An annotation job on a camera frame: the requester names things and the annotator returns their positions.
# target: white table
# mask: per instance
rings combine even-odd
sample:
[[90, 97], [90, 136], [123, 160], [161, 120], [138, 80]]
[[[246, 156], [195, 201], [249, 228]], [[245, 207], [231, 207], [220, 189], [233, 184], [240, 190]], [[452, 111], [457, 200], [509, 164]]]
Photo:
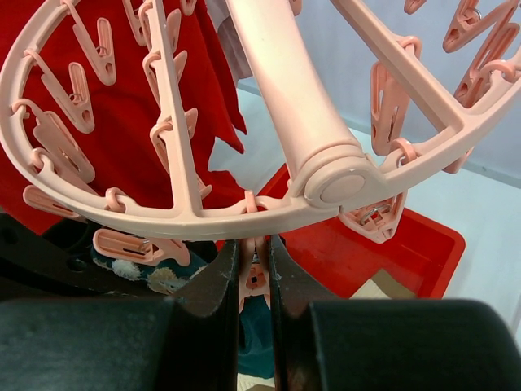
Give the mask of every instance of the white table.
[[[228, 169], [240, 186], [259, 191], [284, 158], [262, 98], [238, 92], [248, 129], [248, 135], [239, 137], [246, 151], [241, 156], [217, 140], [210, 166]], [[369, 135], [352, 131], [370, 152]], [[438, 173], [412, 188], [406, 206], [465, 238], [465, 253], [445, 297], [484, 301], [515, 329], [521, 295], [521, 190], [463, 169], [456, 175]], [[521, 344], [521, 330], [516, 340]]]

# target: teal cloth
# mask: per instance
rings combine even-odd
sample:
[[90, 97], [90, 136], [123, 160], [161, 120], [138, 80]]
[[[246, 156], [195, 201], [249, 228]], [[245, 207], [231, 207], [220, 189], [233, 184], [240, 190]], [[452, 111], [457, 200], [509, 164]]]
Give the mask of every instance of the teal cloth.
[[[147, 266], [116, 260], [97, 253], [92, 248], [94, 263], [131, 281], [141, 281], [159, 293], [170, 294], [203, 271], [208, 264], [190, 252], [190, 265], [179, 266], [173, 259]], [[271, 313], [263, 296], [249, 297], [239, 315], [239, 372], [269, 379], [274, 377], [274, 347]]]

